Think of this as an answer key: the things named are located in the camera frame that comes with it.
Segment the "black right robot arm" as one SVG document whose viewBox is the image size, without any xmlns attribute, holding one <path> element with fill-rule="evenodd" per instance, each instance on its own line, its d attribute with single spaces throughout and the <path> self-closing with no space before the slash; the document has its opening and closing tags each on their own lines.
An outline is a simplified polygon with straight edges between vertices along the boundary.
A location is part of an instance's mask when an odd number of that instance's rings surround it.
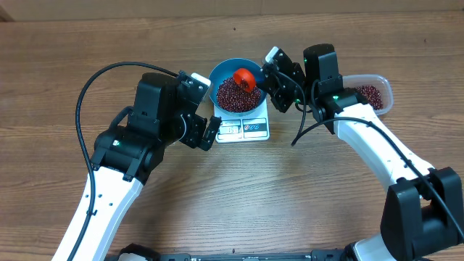
<svg viewBox="0 0 464 261">
<path fill-rule="evenodd" d="M 360 91 L 361 85 L 383 85 L 379 75 L 339 72 L 334 47 L 310 46 L 303 63 L 278 47 L 265 56 L 260 89 L 285 112 L 299 104 L 349 144 L 386 191 L 380 231 L 343 249 L 314 250 L 311 260 L 426 260 L 430 254 L 463 242 L 463 191 L 450 167 L 436 169 L 408 149 L 380 120 Z"/>
</svg>

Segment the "red beans pile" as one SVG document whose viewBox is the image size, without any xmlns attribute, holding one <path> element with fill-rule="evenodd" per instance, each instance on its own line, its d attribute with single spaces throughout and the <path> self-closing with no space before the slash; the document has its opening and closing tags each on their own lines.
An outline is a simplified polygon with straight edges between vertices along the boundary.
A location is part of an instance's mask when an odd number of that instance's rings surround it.
<svg viewBox="0 0 464 261">
<path fill-rule="evenodd" d="M 367 99 L 374 110 L 384 108 L 381 92 L 375 86 L 358 86 L 355 90 Z"/>
</svg>

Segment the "white kitchen scale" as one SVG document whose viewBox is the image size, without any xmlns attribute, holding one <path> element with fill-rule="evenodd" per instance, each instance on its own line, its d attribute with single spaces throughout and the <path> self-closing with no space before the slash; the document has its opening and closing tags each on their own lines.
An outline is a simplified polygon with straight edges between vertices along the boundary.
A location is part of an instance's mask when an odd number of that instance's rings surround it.
<svg viewBox="0 0 464 261">
<path fill-rule="evenodd" d="M 248 112 L 228 112 L 214 105 L 214 116 L 222 122 L 215 140 L 220 144 L 249 141 L 266 141 L 270 138 L 268 107 L 263 99 Z"/>
</svg>

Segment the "red scoop blue handle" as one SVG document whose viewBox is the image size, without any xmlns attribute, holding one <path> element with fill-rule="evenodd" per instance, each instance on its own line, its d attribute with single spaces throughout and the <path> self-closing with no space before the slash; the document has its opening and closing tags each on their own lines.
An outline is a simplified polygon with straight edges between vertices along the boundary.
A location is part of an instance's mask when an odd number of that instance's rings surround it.
<svg viewBox="0 0 464 261">
<path fill-rule="evenodd" d="M 251 93 L 257 85 L 254 75 L 245 68 L 239 68 L 233 74 L 233 80 L 243 91 Z"/>
</svg>

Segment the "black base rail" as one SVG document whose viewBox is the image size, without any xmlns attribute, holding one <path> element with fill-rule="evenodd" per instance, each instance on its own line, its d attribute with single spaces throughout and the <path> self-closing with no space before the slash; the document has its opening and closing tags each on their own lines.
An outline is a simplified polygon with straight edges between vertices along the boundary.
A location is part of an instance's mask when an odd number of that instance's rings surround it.
<svg viewBox="0 0 464 261">
<path fill-rule="evenodd" d="M 139 244 L 129 244 L 118 254 L 111 254 L 104 261 L 355 261 L 352 244 L 344 249 L 314 249 L 299 253 L 248 253 L 248 254 L 160 254 Z"/>
</svg>

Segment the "red beans in bowl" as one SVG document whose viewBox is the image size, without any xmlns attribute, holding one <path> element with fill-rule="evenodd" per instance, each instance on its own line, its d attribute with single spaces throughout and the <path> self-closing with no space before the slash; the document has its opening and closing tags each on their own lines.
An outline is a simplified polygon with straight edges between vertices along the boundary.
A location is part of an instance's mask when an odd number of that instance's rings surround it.
<svg viewBox="0 0 464 261">
<path fill-rule="evenodd" d="M 238 84 L 233 77 L 226 78 L 218 87 L 216 99 L 222 109 L 229 112 L 248 112 L 255 109 L 262 97 L 261 90 L 249 88 L 242 80 Z"/>
</svg>

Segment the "blue bowl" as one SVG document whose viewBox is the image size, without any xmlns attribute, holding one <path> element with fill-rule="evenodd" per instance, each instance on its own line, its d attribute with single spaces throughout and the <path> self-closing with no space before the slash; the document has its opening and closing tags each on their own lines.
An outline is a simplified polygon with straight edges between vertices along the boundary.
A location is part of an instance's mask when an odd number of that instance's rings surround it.
<svg viewBox="0 0 464 261">
<path fill-rule="evenodd" d="M 264 75 L 260 71 L 260 66 L 257 63 L 245 58 L 227 59 L 218 64 L 210 73 L 210 80 L 213 84 L 213 89 L 210 93 L 210 99 L 214 105 L 219 106 L 216 99 L 216 94 L 219 85 L 226 78 L 233 77 L 234 72 L 239 68 L 248 69 L 254 75 L 257 84 L 262 83 L 264 81 Z M 267 94 L 262 90 L 261 93 L 262 97 L 260 101 L 262 101 L 263 99 L 266 101 Z"/>
</svg>

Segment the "clear plastic container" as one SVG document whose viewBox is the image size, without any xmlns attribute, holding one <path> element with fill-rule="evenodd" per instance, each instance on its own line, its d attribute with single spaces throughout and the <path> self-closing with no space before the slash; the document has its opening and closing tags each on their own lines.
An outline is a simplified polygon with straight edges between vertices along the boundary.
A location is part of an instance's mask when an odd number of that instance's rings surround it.
<svg viewBox="0 0 464 261">
<path fill-rule="evenodd" d="M 377 115 L 386 114 L 394 105 L 392 87 L 381 75 L 348 75 L 343 77 L 343 84 L 345 88 L 359 91 Z"/>
</svg>

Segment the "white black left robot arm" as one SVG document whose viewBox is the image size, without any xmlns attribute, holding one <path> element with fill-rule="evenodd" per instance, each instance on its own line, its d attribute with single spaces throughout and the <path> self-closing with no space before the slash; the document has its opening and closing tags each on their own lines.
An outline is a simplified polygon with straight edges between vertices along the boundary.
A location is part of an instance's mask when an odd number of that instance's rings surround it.
<svg viewBox="0 0 464 261">
<path fill-rule="evenodd" d="M 103 260 L 166 148 L 176 141 L 204 151 L 211 148 L 220 118 L 196 114 L 211 85 L 197 73 L 142 75 L 133 106 L 124 108 L 94 142 L 94 174 L 87 178 L 54 260 Z"/>
</svg>

